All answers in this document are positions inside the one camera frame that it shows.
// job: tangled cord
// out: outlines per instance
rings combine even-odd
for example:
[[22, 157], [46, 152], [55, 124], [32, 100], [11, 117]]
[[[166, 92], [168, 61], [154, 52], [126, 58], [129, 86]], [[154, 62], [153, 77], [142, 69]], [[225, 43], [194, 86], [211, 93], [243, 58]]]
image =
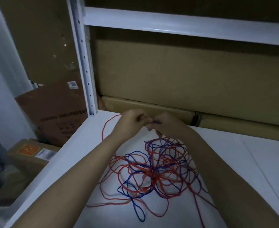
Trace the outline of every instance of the tangled cord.
[[[120, 115], [115, 115], [104, 124], [101, 133], [102, 140], [103, 131], [107, 123], [117, 116]], [[146, 207], [146, 209], [154, 216], [163, 217], [168, 211], [169, 199], [178, 197], [186, 189], [189, 189], [194, 197], [202, 227], [205, 228], [196, 196], [203, 199], [212, 207], [216, 207], [207, 199], [199, 195], [201, 191], [206, 193], [207, 191], [202, 187], [202, 183], [198, 177], [199, 174], [196, 169], [190, 167], [192, 159], [190, 158], [186, 147], [177, 140], [157, 138], [145, 142], [145, 150], [147, 153], [134, 151], [132, 153], [127, 153], [124, 156], [117, 156], [115, 154], [109, 162], [109, 170], [98, 183], [100, 192], [105, 199], [119, 200], [122, 202], [99, 203], [86, 206], [99, 207], [106, 205], [124, 205], [132, 202], [136, 216], [141, 222], [144, 222], [146, 218], [145, 213], [138, 203], [141, 203], [144, 207]], [[124, 164], [114, 167], [118, 164], [118, 161], [123, 161]], [[125, 170], [128, 171], [129, 177], [126, 180], [122, 180], [121, 173]], [[102, 189], [102, 183], [105, 182], [112, 174], [117, 175], [120, 183], [120, 186], [117, 189], [118, 193], [126, 198], [106, 197], [106, 194]], [[199, 184], [199, 189], [197, 191], [194, 191], [191, 187], [195, 181]], [[151, 211], [147, 204], [142, 200], [143, 196], [150, 194], [153, 191], [167, 201], [167, 207], [163, 214], [157, 214]]]

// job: red string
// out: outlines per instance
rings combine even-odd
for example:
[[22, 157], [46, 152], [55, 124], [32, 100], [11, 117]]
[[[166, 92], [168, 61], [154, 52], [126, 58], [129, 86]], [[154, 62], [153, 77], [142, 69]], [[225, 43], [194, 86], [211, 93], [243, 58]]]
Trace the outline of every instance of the red string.
[[[120, 116], [121, 114], [115, 115], [114, 117], [112, 117], [111, 119], [109, 119], [108, 121], [106, 121], [106, 123], [104, 124], [102, 133], [101, 133], [101, 138], [103, 140], [103, 132], [104, 129], [107, 125], [107, 123], [109, 121], [111, 121], [112, 119], [114, 119], [117, 116]], [[169, 208], [169, 199], [170, 198], [174, 198], [174, 197], [178, 197], [181, 195], [182, 192], [184, 192], [186, 189], [189, 189], [190, 192], [193, 194], [194, 200], [195, 200], [195, 206], [197, 208], [198, 211], [198, 215], [199, 215], [199, 219], [200, 222], [202, 224], [202, 227], [205, 228], [203, 220], [202, 220], [202, 216], [201, 216], [201, 212], [200, 209], [198, 207], [198, 202], [196, 199], [196, 196], [199, 196], [201, 199], [203, 199], [204, 201], [206, 201], [208, 204], [210, 204], [211, 206], [213, 206], [214, 208], [216, 208], [212, 203], [210, 203], [207, 199], [205, 199], [204, 197], [200, 196], [199, 193], [201, 190], [204, 190], [201, 186], [200, 183], [200, 189], [198, 192], [195, 192], [192, 187], [191, 184], [195, 181], [198, 180], [198, 172], [195, 169], [192, 169], [192, 172], [194, 173], [194, 175], [196, 177], [194, 177], [191, 181], [189, 181], [189, 174], [187, 173], [186, 176], [184, 177], [183, 175], [181, 175], [180, 173], [178, 173], [178, 171], [181, 170], [181, 168], [185, 168], [184, 166], [182, 166], [179, 162], [184, 159], [186, 156], [188, 157], [188, 162], [187, 165], [189, 166], [190, 162], [192, 161], [190, 159], [190, 156], [187, 152], [187, 150], [184, 149], [184, 153], [181, 153], [179, 150], [177, 150], [178, 147], [181, 147], [182, 144], [180, 144], [178, 141], [177, 143], [172, 143], [169, 146], [166, 146], [166, 152], [168, 151], [170, 152], [174, 152], [174, 159], [170, 158], [171, 156], [166, 156], [166, 155], [160, 155], [159, 152], [157, 152], [157, 147], [153, 148], [152, 150], [150, 149], [151, 147], [149, 146], [150, 144], [152, 144], [155, 141], [161, 141], [164, 140], [164, 138], [157, 138], [154, 140], [151, 140], [149, 142], [146, 142], [145, 144], [145, 150], [148, 153], [149, 157], [151, 158], [151, 162], [157, 162], [157, 164], [161, 163], [162, 165], [166, 165], [168, 166], [168, 168], [166, 168], [165, 171], [162, 172], [157, 172], [157, 171], [153, 171], [152, 167], [147, 167], [149, 166], [149, 160], [147, 158], [145, 158], [144, 155], [141, 154], [137, 154], [137, 153], [133, 153], [132, 157], [139, 157], [141, 160], [144, 160], [144, 162], [139, 163], [137, 162], [127, 162], [126, 164], [121, 164], [117, 167], [114, 168], [114, 165], [117, 164], [118, 161], [122, 160], [126, 162], [125, 156], [117, 156], [116, 154], [114, 154], [114, 157], [111, 159], [111, 161], [109, 162], [109, 170], [106, 172], [105, 176], [102, 178], [102, 180], [98, 183], [99, 185], [99, 190], [102, 194], [102, 196], [104, 197], [104, 199], [107, 200], [118, 200], [118, 201], [122, 201], [120, 203], [115, 202], [109, 202], [109, 203], [99, 203], [99, 204], [95, 204], [92, 206], [86, 205], [87, 207], [99, 207], [99, 206], [106, 206], [106, 205], [125, 205], [131, 202], [130, 198], [126, 198], [126, 199], [122, 199], [122, 198], [108, 198], [105, 195], [104, 190], [102, 189], [102, 183], [105, 182], [112, 174], [116, 174], [118, 181], [121, 185], [121, 187], [128, 191], [128, 193], [130, 195], [132, 195], [133, 200], [140, 202], [141, 204], [143, 204], [145, 206], [145, 208], [154, 216], [156, 217], [163, 217], [166, 212], [168, 211]], [[123, 169], [127, 169], [128, 173], [130, 175], [132, 175], [132, 178], [137, 186], [137, 189], [131, 190], [130, 188], [126, 187], [124, 185], [124, 182], [121, 180], [120, 178], [120, 174], [122, 173]], [[138, 183], [137, 180], [135, 179], [135, 176], [141, 176], [142, 177], [142, 181], [141, 183]], [[147, 206], [147, 204], [141, 199], [141, 198], [136, 198], [140, 195], [146, 194], [148, 193], [148, 191], [151, 189], [151, 185], [150, 186], [143, 186], [143, 183], [145, 181], [145, 179], [149, 177], [151, 180], [151, 185], [153, 187], [153, 189], [158, 193], [158, 195], [161, 198], [164, 198], [167, 200], [167, 206], [166, 209], [164, 211], [163, 214], [157, 214], [153, 211], [150, 210], [150, 208]], [[182, 184], [185, 185], [185, 187], [181, 190], [179, 190], [179, 192], [177, 193], [169, 193], [166, 191], [166, 188], [169, 186], [173, 186], [173, 184]]]

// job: hand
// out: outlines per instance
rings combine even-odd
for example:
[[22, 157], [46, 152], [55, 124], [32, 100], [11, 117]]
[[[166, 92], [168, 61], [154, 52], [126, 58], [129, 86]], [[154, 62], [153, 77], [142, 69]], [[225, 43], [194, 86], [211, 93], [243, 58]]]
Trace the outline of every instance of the hand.
[[189, 126], [169, 113], [158, 115], [153, 121], [153, 123], [147, 124], [146, 127], [149, 131], [155, 130], [160, 138], [165, 135], [168, 138], [182, 140], [184, 134], [192, 131]]
[[145, 111], [131, 109], [122, 114], [111, 134], [124, 143], [133, 138], [143, 126], [152, 121]]

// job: person's left arm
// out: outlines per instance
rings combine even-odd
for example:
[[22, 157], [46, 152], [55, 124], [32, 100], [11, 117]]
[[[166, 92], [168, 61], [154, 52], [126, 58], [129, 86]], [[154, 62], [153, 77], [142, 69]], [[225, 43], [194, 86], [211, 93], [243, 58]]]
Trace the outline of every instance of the person's left arm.
[[126, 111], [112, 133], [54, 182], [13, 228], [72, 228], [116, 150], [151, 123], [142, 110]]

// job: white table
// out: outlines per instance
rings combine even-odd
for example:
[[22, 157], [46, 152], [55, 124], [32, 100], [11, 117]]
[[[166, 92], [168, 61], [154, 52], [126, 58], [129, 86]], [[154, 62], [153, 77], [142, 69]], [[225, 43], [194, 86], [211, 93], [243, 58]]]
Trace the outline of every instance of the white table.
[[[8, 220], [5, 227], [10, 227], [20, 215], [41, 195], [52, 183], [75, 165], [101, 142], [101, 131], [104, 123], [116, 115], [107, 111], [98, 111], [90, 116], [60, 151], [51, 159], [49, 164], [32, 181], [23, 194], [9, 208]], [[119, 117], [107, 124], [104, 135], [109, 134]], [[217, 130], [192, 127], [216, 153], [241, 177], [243, 177], [278, 213], [279, 215], [279, 141], [227, 133]], [[118, 154], [144, 150], [144, 140], [156, 138], [153, 132], [144, 128], [140, 133], [125, 143]], [[105, 189], [118, 185], [110, 181]], [[101, 199], [94, 191], [96, 202]], [[146, 195], [145, 201], [153, 201], [152, 209], [161, 212], [162, 201], [153, 194]], [[226, 227], [218, 212], [205, 202], [199, 201], [202, 217], [207, 228]], [[85, 208], [75, 227], [155, 227], [162, 226], [201, 227], [194, 200], [190, 192], [184, 192], [180, 197], [170, 199], [169, 210], [163, 218], [157, 218], [146, 213], [146, 221], [140, 222], [130, 204], [119, 206], [103, 206]]]

